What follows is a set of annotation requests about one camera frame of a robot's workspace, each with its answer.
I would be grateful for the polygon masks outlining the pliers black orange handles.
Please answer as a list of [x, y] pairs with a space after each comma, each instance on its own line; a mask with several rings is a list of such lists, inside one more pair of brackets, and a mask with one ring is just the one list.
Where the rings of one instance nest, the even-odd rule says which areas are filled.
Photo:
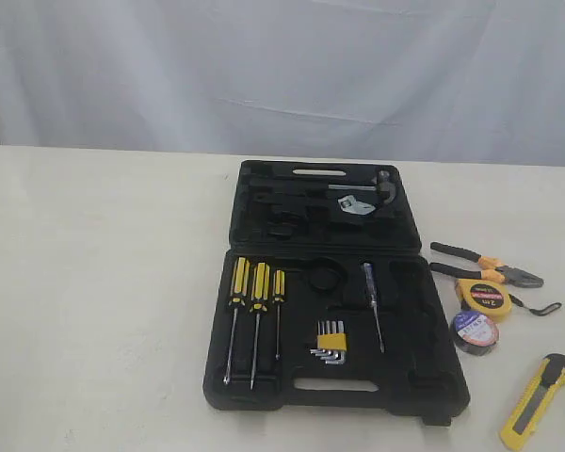
[[544, 279], [514, 266], [508, 266], [497, 258], [484, 256], [472, 250], [454, 247], [440, 242], [431, 242], [430, 249], [442, 254], [476, 263], [479, 270], [469, 270], [442, 263], [431, 262], [432, 272], [441, 273], [457, 279], [482, 280], [494, 283], [509, 284], [521, 288], [540, 288]]

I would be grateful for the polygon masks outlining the black electrical tape roll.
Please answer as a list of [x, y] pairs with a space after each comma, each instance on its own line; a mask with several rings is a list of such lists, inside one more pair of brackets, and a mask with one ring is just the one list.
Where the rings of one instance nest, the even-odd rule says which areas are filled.
[[474, 310], [456, 314], [450, 323], [450, 332], [459, 349], [475, 356], [490, 353], [499, 340], [496, 324], [483, 313]]

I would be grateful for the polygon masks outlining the yellow tape measure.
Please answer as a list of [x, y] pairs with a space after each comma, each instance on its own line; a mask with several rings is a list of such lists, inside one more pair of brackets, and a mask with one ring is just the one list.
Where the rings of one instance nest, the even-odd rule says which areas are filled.
[[498, 282], [456, 279], [455, 290], [462, 310], [477, 311], [496, 323], [508, 317], [514, 307], [538, 317], [550, 315], [562, 307], [560, 302], [554, 302], [541, 309], [530, 308]]

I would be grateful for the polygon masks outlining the yellow black utility knife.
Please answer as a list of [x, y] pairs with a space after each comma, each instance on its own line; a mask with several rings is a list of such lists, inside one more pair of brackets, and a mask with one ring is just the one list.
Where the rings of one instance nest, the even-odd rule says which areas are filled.
[[565, 385], [565, 355], [546, 355], [499, 432], [503, 445], [521, 451], [536, 431], [556, 392]]

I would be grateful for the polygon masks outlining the black plastic tool case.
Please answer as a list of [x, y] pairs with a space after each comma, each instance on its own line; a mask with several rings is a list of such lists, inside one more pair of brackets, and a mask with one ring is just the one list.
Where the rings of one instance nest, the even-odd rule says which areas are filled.
[[[328, 184], [374, 183], [386, 170], [395, 199], [383, 205], [372, 191], [329, 190]], [[365, 217], [342, 212], [353, 195], [377, 210]], [[246, 160], [238, 173], [203, 377], [207, 402], [223, 411], [274, 411], [285, 406], [381, 409], [447, 426], [470, 394], [399, 170], [392, 165]], [[228, 305], [236, 259], [250, 261], [245, 306], [239, 310], [232, 380], [223, 383], [233, 319]], [[257, 373], [250, 389], [255, 316], [250, 313], [253, 269], [270, 266], [267, 312], [262, 314]], [[373, 266], [385, 352], [362, 263]], [[281, 358], [275, 360], [274, 272], [285, 272]], [[342, 320], [344, 365], [310, 353], [316, 323]]]

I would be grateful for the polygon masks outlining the small yellow black screwdriver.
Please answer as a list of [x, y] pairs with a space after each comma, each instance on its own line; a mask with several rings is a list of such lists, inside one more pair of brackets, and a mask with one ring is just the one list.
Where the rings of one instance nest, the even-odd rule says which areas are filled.
[[278, 361], [281, 358], [281, 310], [282, 304], [285, 302], [285, 272], [281, 269], [274, 272], [272, 301], [275, 304], [276, 313], [275, 360]]

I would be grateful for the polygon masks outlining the middle yellow black screwdriver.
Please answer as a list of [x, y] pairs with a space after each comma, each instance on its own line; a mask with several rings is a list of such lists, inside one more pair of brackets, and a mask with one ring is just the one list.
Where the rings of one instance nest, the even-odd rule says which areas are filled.
[[250, 389], [254, 389], [259, 350], [260, 323], [262, 314], [267, 312], [269, 295], [270, 266], [259, 262], [253, 269], [252, 288], [250, 292], [250, 313], [255, 316], [253, 350], [251, 355]]

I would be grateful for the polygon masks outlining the large yellow black screwdriver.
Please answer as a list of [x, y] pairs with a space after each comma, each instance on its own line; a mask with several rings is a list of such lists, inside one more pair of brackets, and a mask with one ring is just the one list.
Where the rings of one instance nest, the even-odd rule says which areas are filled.
[[223, 377], [223, 383], [229, 385], [232, 380], [232, 367], [234, 355], [234, 341], [236, 332], [236, 323], [239, 310], [245, 306], [247, 299], [248, 287], [250, 280], [250, 261], [247, 257], [239, 256], [233, 268], [231, 278], [230, 296], [228, 305], [233, 310], [232, 326], [227, 350], [226, 369]]

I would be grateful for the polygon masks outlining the adjustable wrench with label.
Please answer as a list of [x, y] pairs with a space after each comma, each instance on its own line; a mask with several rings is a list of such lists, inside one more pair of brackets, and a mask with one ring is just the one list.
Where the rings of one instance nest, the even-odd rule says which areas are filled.
[[353, 216], [365, 217], [377, 210], [373, 204], [359, 201], [353, 195], [339, 198], [337, 202], [342, 212]]

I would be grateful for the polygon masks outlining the claw hammer steel head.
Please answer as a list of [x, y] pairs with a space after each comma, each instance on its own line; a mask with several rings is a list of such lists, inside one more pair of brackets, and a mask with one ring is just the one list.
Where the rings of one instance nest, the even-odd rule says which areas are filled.
[[378, 194], [379, 200], [383, 205], [390, 204], [396, 198], [396, 186], [391, 182], [391, 175], [386, 170], [379, 170], [375, 176], [374, 183], [370, 186], [328, 184], [328, 189], [337, 191], [372, 191]]

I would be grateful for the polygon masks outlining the hex key set yellow holder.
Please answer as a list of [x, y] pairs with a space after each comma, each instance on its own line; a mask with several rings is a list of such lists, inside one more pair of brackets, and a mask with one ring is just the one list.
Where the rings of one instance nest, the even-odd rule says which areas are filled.
[[342, 320], [316, 323], [316, 347], [310, 353], [327, 365], [344, 365], [347, 359], [347, 335]]

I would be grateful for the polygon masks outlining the white backdrop curtain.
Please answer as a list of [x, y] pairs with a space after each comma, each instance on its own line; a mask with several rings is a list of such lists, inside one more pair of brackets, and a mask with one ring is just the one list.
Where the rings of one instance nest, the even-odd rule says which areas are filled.
[[0, 142], [565, 166], [565, 1], [0, 1]]

